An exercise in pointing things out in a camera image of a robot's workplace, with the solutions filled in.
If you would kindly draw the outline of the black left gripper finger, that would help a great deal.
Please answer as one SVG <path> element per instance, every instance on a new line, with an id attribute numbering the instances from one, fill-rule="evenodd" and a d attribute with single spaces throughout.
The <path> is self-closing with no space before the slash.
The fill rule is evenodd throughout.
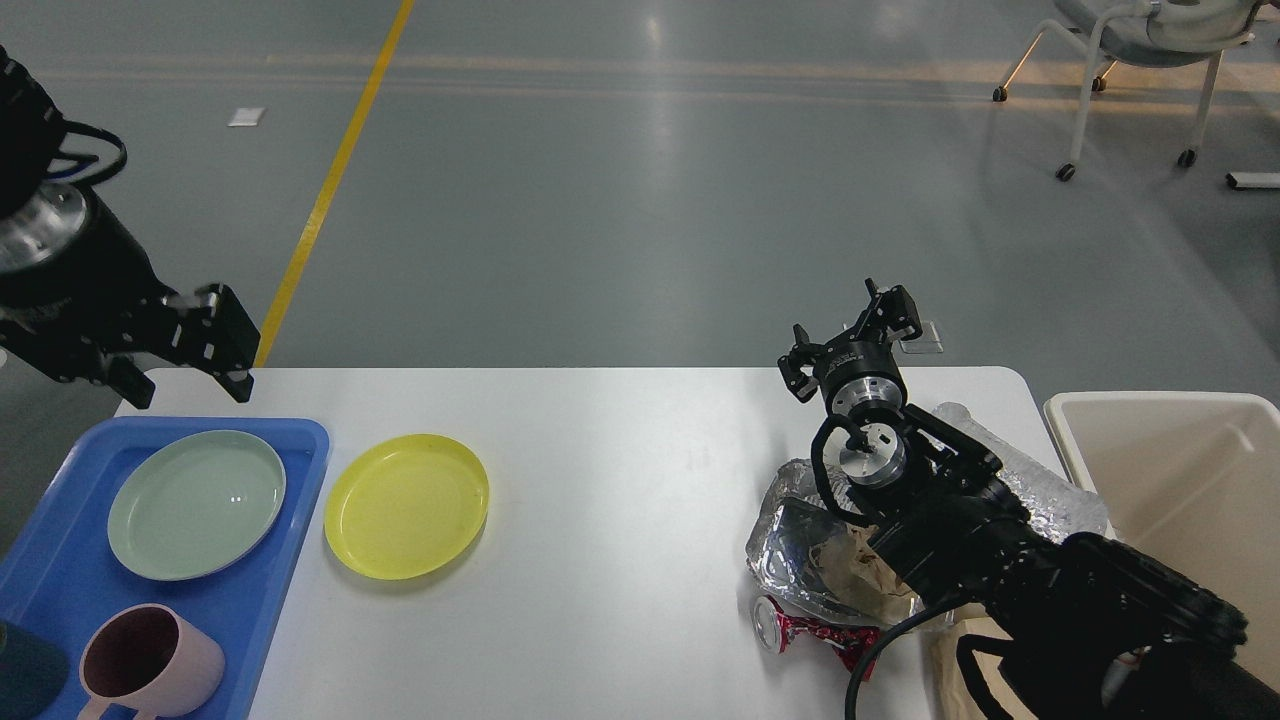
<path id="1" fill-rule="evenodd" d="M 251 400 L 260 333 L 230 286 L 168 295 L 160 318 L 161 357 L 210 375 L 238 404 Z"/>
<path id="2" fill-rule="evenodd" d="M 154 401 L 156 386 L 145 375 L 133 355 L 101 356 L 100 380 L 134 409 L 150 409 Z"/>

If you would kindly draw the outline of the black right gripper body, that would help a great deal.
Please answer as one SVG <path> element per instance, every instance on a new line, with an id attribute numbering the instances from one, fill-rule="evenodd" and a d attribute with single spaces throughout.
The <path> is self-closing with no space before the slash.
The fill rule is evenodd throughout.
<path id="1" fill-rule="evenodd" d="M 814 377 L 829 414 L 851 416 L 868 404 L 893 410 L 908 404 L 892 345 L 869 340 L 833 342 L 818 354 Z"/>

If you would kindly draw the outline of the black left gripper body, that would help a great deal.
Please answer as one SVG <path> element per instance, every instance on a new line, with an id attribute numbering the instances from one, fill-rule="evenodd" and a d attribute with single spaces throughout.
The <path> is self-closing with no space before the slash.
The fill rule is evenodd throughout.
<path id="1" fill-rule="evenodd" d="M 170 292 L 92 190 L 45 183 L 3 219 L 3 348 L 56 382 L 106 383 L 123 313 Z"/>

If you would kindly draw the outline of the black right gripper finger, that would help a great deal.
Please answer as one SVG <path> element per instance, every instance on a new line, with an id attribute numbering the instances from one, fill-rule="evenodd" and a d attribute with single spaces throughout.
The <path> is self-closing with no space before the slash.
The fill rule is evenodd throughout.
<path id="1" fill-rule="evenodd" d="M 801 324 L 792 325 L 794 343 L 778 357 L 778 369 L 787 391 L 806 404 L 820 392 L 820 379 L 815 375 L 817 361 L 826 354 L 824 345 L 812 341 Z"/>
<path id="2" fill-rule="evenodd" d="M 855 341 L 890 346 L 923 336 L 924 327 L 915 301 L 904 286 L 881 288 L 872 278 L 865 278 L 864 284 L 870 302 L 852 327 Z"/>

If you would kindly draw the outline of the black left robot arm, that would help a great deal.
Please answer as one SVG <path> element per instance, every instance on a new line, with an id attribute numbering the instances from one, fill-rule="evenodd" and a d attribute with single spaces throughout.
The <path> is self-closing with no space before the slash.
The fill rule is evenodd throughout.
<path id="1" fill-rule="evenodd" d="M 127 164 L 110 131 L 68 120 L 28 69 L 3 56 L 3 348 L 51 380 L 87 380 L 147 409 L 146 354 L 250 401 L 260 333 L 223 283 L 179 293 L 96 193 Z"/>

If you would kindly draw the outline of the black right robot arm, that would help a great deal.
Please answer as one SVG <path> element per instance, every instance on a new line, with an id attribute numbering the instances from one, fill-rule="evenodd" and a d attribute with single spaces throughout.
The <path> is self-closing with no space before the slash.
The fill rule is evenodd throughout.
<path id="1" fill-rule="evenodd" d="M 846 717 L 858 715 L 867 666 L 893 641 L 979 603 L 1005 638 L 968 634 L 956 651 L 988 719 L 1009 712 L 982 676 L 983 653 L 1039 719 L 1275 719 L 1277 692 L 1235 660 L 1244 614 L 1120 541 L 1036 533 L 997 455 L 909 402 L 893 343 L 924 331 L 911 295 L 865 286 L 851 328 L 817 343 L 795 325 L 777 363 L 794 397 L 823 401 L 810 461 L 824 510 L 870 529 L 870 548 L 924 603 L 861 656 Z"/>

